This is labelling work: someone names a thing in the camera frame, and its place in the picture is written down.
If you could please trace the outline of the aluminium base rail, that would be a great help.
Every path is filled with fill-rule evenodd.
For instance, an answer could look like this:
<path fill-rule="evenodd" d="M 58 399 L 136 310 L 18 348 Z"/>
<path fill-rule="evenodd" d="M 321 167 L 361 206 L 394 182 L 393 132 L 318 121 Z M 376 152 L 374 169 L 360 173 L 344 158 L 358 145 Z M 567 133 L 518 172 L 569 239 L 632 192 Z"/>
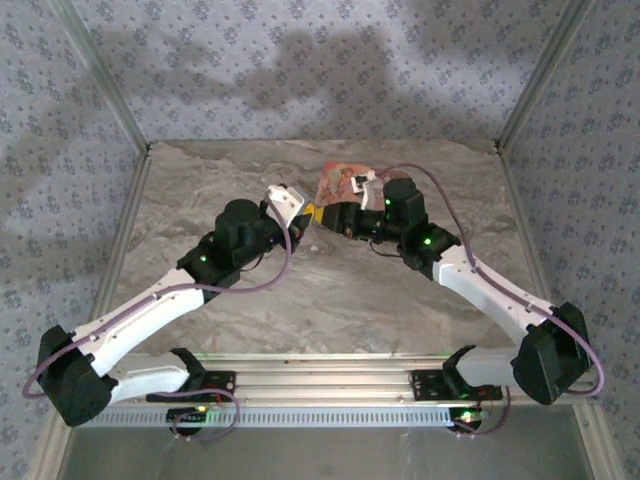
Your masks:
<path fill-rule="evenodd" d="M 384 354 L 197 354 L 207 371 L 232 371 L 235 397 L 246 407 L 466 406 L 449 395 L 415 400 L 411 373 L 440 370 L 443 356 Z M 141 403 L 179 387 L 186 363 L 173 354 L 130 354 L 109 375 L 118 381 L 113 404 Z"/>

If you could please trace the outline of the grey metal panel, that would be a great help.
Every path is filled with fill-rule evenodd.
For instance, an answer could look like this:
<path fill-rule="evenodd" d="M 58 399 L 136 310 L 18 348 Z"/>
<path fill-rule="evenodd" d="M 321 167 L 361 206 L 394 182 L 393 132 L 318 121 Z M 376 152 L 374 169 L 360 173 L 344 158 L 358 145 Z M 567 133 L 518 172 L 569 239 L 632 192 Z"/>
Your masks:
<path fill-rule="evenodd" d="M 594 480 L 572 425 L 513 420 L 487 437 L 445 429 L 238 429 L 211 442 L 158 428 L 74 432 L 56 480 Z"/>

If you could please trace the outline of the small controller board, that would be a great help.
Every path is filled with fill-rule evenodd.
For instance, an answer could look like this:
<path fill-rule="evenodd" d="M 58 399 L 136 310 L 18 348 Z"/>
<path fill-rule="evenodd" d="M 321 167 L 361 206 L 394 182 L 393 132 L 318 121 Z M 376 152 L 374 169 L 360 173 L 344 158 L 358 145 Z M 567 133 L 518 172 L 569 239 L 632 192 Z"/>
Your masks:
<path fill-rule="evenodd" d="M 167 423 L 203 423 L 206 421 L 208 409 L 204 406 L 171 408 L 167 411 Z"/>
<path fill-rule="evenodd" d="M 479 408 L 455 407 L 449 409 L 451 425 L 449 429 L 456 433 L 476 434 L 489 414 Z"/>

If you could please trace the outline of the aluminium frame bar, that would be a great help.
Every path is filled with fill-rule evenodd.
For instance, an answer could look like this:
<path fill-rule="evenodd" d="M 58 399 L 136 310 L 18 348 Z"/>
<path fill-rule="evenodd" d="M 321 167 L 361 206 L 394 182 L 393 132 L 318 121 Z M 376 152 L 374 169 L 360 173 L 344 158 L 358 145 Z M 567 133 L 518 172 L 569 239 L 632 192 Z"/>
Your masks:
<path fill-rule="evenodd" d="M 106 270 L 100 282 L 89 320 L 94 320 L 107 312 L 111 299 L 116 291 L 126 248 L 150 168 L 150 150 L 151 145 L 147 145 L 137 161 Z M 57 479 L 70 433 L 71 428 L 63 422 L 55 410 L 52 410 L 48 414 L 46 422 L 40 431 L 36 453 L 32 458 L 30 468 L 24 480 Z"/>
<path fill-rule="evenodd" d="M 47 1 L 69 35 L 124 133 L 139 152 L 147 152 L 148 142 L 73 1 Z"/>
<path fill-rule="evenodd" d="M 520 96 L 500 135 L 495 139 L 495 148 L 499 156 L 504 157 L 512 148 L 514 140 L 540 100 L 593 3 L 594 0 L 566 0 Z"/>
<path fill-rule="evenodd" d="M 554 300 L 538 258 L 525 210 L 518 196 L 515 178 L 501 152 L 498 152 L 498 161 L 536 294 Z M 571 395 L 564 396 L 563 399 L 572 406 L 594 480 L 628 480 L 600 402 L 594 398 Z"/>

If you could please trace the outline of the pink illustrated book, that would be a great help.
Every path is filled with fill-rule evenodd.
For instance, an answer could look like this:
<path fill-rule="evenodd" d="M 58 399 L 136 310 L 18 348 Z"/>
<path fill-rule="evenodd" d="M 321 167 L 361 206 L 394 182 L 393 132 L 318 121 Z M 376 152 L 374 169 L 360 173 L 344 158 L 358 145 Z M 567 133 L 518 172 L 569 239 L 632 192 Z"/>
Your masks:
<path fill-rule="evenodd" d="M 327 162 L 320 175 L 314 205 L 325 207 L 335 203 L 355 202 L 358 206 L 362 206 L 364 197 L 367 197 L 367 210 L 384 210 L 383 185 L 391 179 L 408 178 L 409 175 L 395 169 L 381 173 L 382 170 L 382 167 L 376 168 L 358 163 Z M 370 172 L 375 173 L 376 180 L 371 183 L 369 192 L 356 192 L 353 178 L 367 179 Z"/>

